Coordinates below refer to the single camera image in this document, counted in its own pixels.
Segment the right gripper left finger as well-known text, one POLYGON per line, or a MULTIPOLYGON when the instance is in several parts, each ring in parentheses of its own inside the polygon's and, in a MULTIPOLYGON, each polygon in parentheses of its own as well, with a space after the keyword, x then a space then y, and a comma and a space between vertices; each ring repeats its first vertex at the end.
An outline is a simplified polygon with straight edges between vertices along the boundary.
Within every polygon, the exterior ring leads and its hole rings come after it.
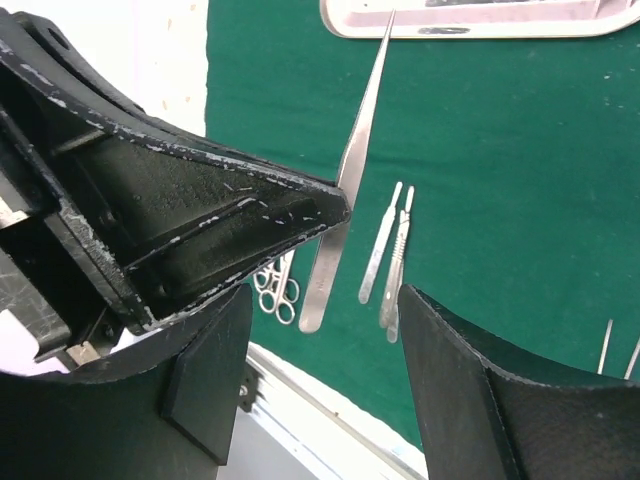
POLYGON ((1 377, 5 479, 213 479, 227 463, 252 324, 241 284, 69 373, 1 377))

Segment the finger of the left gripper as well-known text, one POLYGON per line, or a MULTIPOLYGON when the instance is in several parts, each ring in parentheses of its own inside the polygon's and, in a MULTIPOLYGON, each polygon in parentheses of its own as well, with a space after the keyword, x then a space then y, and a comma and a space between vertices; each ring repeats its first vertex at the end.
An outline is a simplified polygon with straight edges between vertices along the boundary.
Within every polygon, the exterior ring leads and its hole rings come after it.
POLYGON ((113 266, 75 247, 55 286, 70 329, 136 332, 203 308, 269 260, 344 224, 333 184, 145 114, 51 115, 49 165, 113 266))

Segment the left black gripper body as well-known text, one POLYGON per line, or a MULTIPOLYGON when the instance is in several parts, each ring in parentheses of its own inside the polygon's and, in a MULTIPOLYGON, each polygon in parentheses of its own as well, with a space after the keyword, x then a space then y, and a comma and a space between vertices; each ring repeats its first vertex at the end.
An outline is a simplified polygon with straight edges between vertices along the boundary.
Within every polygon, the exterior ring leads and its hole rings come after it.
POLYGON ((135 262, 141 184, 134 143, 107 113, 144 111, 48 19, 1 16, 1 137, 12 252, 62 322, 47 354, 76 369, 109 354, 123 328, 150 323, 150 271, 135 262))

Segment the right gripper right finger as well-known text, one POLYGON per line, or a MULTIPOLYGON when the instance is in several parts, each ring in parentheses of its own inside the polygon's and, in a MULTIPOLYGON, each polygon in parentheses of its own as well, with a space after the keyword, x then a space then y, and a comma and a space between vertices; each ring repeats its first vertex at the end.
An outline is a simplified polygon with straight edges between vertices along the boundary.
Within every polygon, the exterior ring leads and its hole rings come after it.
POLYGON ((400 331, 432 479, 635 479, 639 385, 549 360, 411 285, 400 331))

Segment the steel surgical scissors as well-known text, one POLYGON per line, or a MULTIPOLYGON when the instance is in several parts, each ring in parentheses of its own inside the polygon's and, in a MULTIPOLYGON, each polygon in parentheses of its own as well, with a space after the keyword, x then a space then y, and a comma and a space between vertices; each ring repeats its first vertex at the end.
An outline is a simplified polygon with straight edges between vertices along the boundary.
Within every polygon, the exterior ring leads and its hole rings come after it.
POLYGON ((254 287, 259 293, 265 290, 275 292, 280 276, 279 261, 276 260, 253 275, 254 287))

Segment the steel forceps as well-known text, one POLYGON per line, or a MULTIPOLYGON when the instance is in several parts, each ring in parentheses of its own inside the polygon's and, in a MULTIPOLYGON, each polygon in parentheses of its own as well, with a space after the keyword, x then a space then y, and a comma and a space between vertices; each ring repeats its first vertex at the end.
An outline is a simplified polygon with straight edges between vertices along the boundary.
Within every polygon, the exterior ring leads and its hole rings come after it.
POLYGON ((604 325, 596 374, 631 380, 639 357, 639 326, 621 326, 610 318, 604 325))

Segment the dark green surgical cloth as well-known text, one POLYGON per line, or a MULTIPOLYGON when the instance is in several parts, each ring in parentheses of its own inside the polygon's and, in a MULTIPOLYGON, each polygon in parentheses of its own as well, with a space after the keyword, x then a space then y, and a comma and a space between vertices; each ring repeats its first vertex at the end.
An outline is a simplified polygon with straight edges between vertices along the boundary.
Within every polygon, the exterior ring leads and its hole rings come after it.
MULTIPOLYGON (((326 179, 379 44, 315 1, 213 1, 206 132, 326 179)), ((606 37, 393 41, 366 170, 321 329, 256 311, 251 338, 406 440, 403 350, 357 293, 395 184, 414 186, 404 279, 462 318, 595 371, 607 319, 639 326, 639 29, 606 37)))

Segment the steel hemostat clamp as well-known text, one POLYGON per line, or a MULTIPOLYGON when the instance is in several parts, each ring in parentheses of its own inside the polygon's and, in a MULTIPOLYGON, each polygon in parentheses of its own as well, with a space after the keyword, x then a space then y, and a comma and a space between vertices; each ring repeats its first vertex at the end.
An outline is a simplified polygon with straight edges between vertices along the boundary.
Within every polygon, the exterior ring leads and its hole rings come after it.
POLYGON ((265 312, 265 313, 273 313, 276 308, 278 307, 278 302, 279 299, 281 297, 281 293, 280 293, 280 280, 281 280, 282 275, 279 278, 279 282, 277 285, 277 290, 275 292, 271 292, 271 291, 263 291, 261 293, 258 292, 258 302, 260 305, 260 308, 265 312))

